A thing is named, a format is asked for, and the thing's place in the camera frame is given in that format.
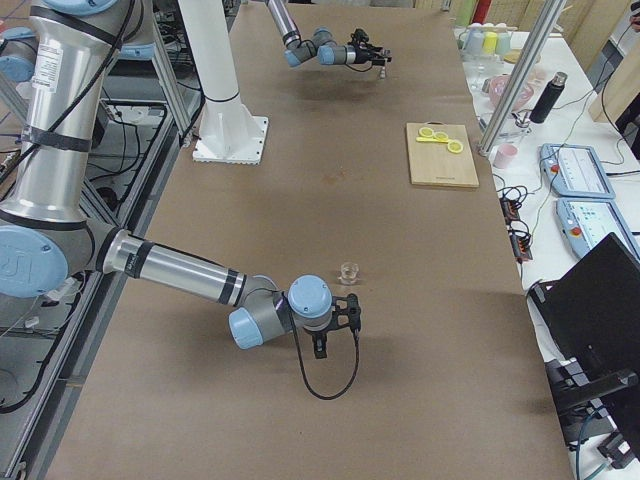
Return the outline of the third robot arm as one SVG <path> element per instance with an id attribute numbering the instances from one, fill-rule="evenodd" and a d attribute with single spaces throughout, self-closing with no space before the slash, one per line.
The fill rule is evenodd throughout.
<path id="1" fill-rule="evenodd" d="M 1 34 L 1 72 L 16 84 L 17 92 L 25 100 L 32 97 L 37 49 L 37 36 L 28 27 L 9 28 Z"/>

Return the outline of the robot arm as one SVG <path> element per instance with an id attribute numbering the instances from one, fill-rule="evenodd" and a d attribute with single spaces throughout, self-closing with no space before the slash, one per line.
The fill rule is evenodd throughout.
<path id="1" fill-rule="evenodd" d="M 370 42 L 369 35 L 356 28 L 350 41 L 338 44 L 326 27 L 318 27 L 310 39 L 304 39 L 284 1 L 264 1 L 279 31 L 284 57 L 292 68 L 316 58 L 321 65 L 364 65 L 385 67 L 392 61 L 391 52 Z"/>
<path id="2" fill-rule="evenodd" d="M 265 276 L 138 238 L 80 209 L 103 80 L 125 46 L 152 49 L 151 4 L 35 1 L 30 18 L 39 44 L 16 183 L 1 203 L 2 293 L 31 298 L 81 270 L 122 272 L 230 305 L 243 349 L 304 330 L 324 357 L 338 314 L 321 278 L 302 276 L 283 292 Z"/>

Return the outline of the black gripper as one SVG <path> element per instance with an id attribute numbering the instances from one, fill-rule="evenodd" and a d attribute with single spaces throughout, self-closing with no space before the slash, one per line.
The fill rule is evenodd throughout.
<path id="1" fill-rule="evenodd" d="M 391 55 L 391 50 L 364 44 L 347 45 L 348 65 L 370 63 L 373 66 L 386 66 L 391 61 L 390 57 L 376 57 L 376 55 Z"/>
<path id="2" fill-rule="evenodd" d="M 305 327 L 304 331 L 312 338 L 315 358 L 325 359 L 326 343 L 328 341 L 328 334 L 331 331 L 331 328 L 329 326 L 322 329 L 311 329 L 310 327 Z"/>

